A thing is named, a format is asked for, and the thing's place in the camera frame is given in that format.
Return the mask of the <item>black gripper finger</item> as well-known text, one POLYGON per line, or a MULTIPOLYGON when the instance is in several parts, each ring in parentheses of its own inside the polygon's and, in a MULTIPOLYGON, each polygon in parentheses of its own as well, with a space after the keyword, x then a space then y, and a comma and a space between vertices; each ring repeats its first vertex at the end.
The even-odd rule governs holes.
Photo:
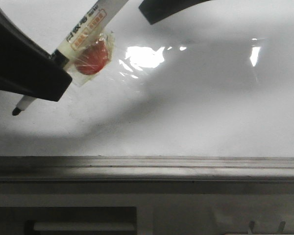
POLYGON ((150 25, 206 0, 144 0, 139 10, 150 25))
POLYGON ((0 90, 58 101, 72 78, 0 8, 0 90))

